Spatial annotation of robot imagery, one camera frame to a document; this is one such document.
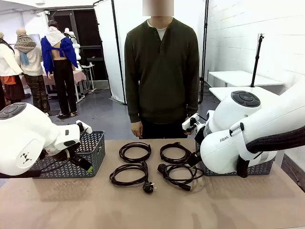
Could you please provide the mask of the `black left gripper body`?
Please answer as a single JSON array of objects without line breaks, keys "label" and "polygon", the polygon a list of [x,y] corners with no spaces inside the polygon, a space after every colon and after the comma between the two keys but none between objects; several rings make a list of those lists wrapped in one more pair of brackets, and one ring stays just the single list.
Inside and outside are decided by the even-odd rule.
[{"label": "black left gripper body", "polygon": [[74,151],[67,150],[67,159],[80,168],[92,168],[92,164],[85,158],[75,154]]}]

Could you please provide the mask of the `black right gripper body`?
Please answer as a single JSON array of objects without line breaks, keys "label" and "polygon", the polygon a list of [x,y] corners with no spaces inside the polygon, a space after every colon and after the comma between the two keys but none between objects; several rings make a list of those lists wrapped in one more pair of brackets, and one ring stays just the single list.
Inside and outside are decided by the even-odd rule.
[{"label": "black right gripper body", "polygon": [[195,141],[198,144],[201,144],[202,141],[205,139],[207,136],[207,131],[206,131],[206,124],[198,124],[195,128]]}]

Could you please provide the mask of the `person's left hand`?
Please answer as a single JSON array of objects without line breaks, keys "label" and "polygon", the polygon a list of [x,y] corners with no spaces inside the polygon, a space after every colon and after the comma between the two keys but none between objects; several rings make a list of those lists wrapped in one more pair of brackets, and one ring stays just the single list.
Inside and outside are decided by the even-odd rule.
[{"label": "person's left hand", "polygon": [[186,119],[186,122],[187,122],[187,127],[186,127],[184,133],[186,135],[191,135],[195,131],[197,120],[195,117],[190,116]]}]

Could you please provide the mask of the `person's right hand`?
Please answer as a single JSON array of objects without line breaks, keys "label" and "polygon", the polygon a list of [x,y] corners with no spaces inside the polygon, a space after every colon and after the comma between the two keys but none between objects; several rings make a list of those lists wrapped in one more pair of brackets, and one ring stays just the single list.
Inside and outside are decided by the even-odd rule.
[{"label": "person's right hand", "polygon": [[141,121],[131,123],[131,131],[134,134],[134,136],[138,137],[139,139],[142,139],[143,125]]}]

